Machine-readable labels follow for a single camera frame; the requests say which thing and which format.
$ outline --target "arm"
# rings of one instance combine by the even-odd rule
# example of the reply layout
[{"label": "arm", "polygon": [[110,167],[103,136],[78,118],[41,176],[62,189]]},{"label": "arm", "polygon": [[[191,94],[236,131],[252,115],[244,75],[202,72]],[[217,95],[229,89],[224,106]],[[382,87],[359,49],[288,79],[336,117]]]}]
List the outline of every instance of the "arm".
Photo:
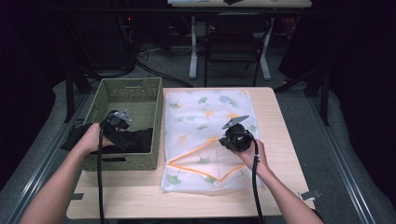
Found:
[{"label": "arm", "polygon": [[[259,147],[259,164],[257,165],[257,176],[265,183],[276,200],[276,204],[287,223],[323,223],[320,218],[306,205],[297,195],[291,192],[272,172],[268,166],[264,151],[264,144],[257,140]],[[254,143],[250,148],[242,152],[234,152],[245,165],[252,169]]]},{"label": "arm", "polygon": [[[69,152],[64,162],[37,193],[23,214],[21,223],[61,223],[70,203],[78,173],[86,155],[98,150],[100,127],[94,123]],[[111,142],[103,139],[103,146]]]}]

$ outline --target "chair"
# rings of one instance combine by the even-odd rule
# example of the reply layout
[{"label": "chair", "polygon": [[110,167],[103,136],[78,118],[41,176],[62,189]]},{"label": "chair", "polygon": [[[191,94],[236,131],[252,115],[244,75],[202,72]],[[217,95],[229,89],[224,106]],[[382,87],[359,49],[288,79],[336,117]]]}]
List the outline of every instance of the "chair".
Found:
[{"label": "chair", "polygon": [[271,29],[271,19],[260,13],[219,13],[206,24],[205,87],[207,64],[256,64],[252,86],[256,86],[265,37]]}]

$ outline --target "black cable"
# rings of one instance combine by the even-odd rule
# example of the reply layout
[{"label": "black cable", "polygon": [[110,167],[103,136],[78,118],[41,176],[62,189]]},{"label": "black cable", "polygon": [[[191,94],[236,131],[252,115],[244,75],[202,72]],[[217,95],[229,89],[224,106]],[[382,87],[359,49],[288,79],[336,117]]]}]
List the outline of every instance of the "black cable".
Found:
[{"label": "black cable", "polygon": [[257,213],[259,215],[259,222],[260,224],[264,223],[264,218],[262,216],[262,207],[260,206],[260,199],[259,199],[259,193],[257,191],[257,182],[256,182],[256,174],[257,174],[257,165],[259,163],[259,147],[257,145],[257,141],[254,138],[252,133],[249,133],[251,136],[251,139],[253,140],[254,143],[254,161],[253,161],[253,168],[251,169],[251,180],[252,180],[252,185],[253,185],[253,194],[254,194],[254,200],[256,202],[256,207],[257,207]]},{"label": "black cable", "polygon": [[147,65],[145,65],[145,64],[143,64],[143,63],[141,63],[139,61],[137,61],[136,65],[139,66],[140,68],[142,68],[143,70],[150,72],[151,74],[153,74],[155,76],[162,77],[163,79],[166,79],[166,80],[168,80],[170,82],[173,82],[173,83],[175,83],[177,85],[188,87],[188,88],[193,88],[193,86],[190,83],[185,82],[185,81],[180,80],[180,79],[177,79],[175,77],[171,77],[171,76],[166,75],[164,73],[155,71],[155,70],[149,68]]},{"label": "black cable", "polygon": [[103,184],[102,184],[102,149],[103,149],[103,129],[105,128],[106,122],[103,122],[99,134],[99,146],[97,152],[97,177],[98,177],[98,188],[99,188],[99,213],[101,224],[106,224],[105,213],[103,209]]},{"label": "black cable", "polygon": [[139,50],[139,52],[136,54],[136,57],[141,58],[144,61],[148,61],[149,60],[149,45],[151,45],[148,42],[145,42],[144,44],[142,44],[142,48]]}]

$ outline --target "orange trim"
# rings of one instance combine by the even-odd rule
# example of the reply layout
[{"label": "orange trim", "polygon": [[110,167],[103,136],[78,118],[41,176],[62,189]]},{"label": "orange trim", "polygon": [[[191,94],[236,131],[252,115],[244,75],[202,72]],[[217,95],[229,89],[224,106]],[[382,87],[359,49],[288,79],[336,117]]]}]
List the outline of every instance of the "orange trim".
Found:
[{"label": "orange trim", "polygon": [[176,158],[170,160],[169,163],[171,163],[172,161],[177,161],[177,160],[180,159],[180,158],[186,157],[186,156],[188,156],[188,155],[190,155],[190,154],[192,154],[192,153],[194,153],[194,152],[196,152],[196,151],[198,151],[198,150],[203,149],[204,147],[208,147],[208,146],[210,146],[211,144],[213,144],[214,142],[216,142],[217,140],[218,140],[217,137],[211,137],[211,138],[209,138],[209,139],[206,140],[206,143],[205,143],[205,144],[201,145],[200,147],[198,147],[198,148],[196,148],[196,149],[194,149],[194,150],[192,150],[192,151],[190,151],[190,152],[188,152],[188,153],[186,153],[186,154],[183,154],[183,155],[181,155],[181,156],[179,156],[179,157],[176,157]]},{"label": "orange trim", "polygon": [[175,168],[177,168],[177,169],[180,169],[180,170],[187,170],[187,171],[191,171],[191,172],[193,172],[193,173],[197,173],[197,174],[200,174],[200,175],[208,175],[208,176],[210,176],[210,177],[216,179],[216,180],[219,181],[219,182],[223,181],[223,180],[225,179],[225,177],[227,177],[227,175],[229,175],[230,173],[234,172],[235,170],[242,169],[242,168],[245,166],[245,165],[240,165],[240,166],[238,166],[238,167],[232,169],[230,172],[228,172],[222,179],[217,179],[217,178],[215,178],[213,175],[207,174],[207,173],[202,172],[202,171],[197,171],[197,170],[193,170],[193,169],[190,169],[190,168],[186,168],[186,167],[178,166],[178,165],[174,165],[174,164],[168,164],[168,165],[169,165],[169,166],[172,166],[172,167],[175,167]]}]

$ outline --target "fabric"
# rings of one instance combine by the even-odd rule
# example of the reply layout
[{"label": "fabric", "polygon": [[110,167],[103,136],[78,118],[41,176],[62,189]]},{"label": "fabric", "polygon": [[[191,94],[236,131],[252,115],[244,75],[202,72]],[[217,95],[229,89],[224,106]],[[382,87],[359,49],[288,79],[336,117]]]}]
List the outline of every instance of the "fabric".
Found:
[{"label": "fabric", "polygon": [[165,102],[162,188],[167,191],[251,188],[251,171],[219,142],[226,131],[222,127],[230,119],[245,115],[249,118],[241,124],[259,138],[248,91],[171,92]]},{"label": "fabric", "polygon": [[[64,144],[61,145],[60,149],[71,151],[76,143],[81,139],[81,137],[88,131],[91,127],[91,123],[81,125],[74,128],[67,137]],[[117,153],[150,153],[151,151],[151,138],[152,138],[152,128],[146,130],[138,130],[135,132],[123,131],[118,134],[113,135],[112,142],[115,146],[107,146],[103,149],[103,154],[117,154]],[[119,139],[124,142],[116,142],[114,139]],[[122,149],[121,144],[128,145],[128,147]]]}]

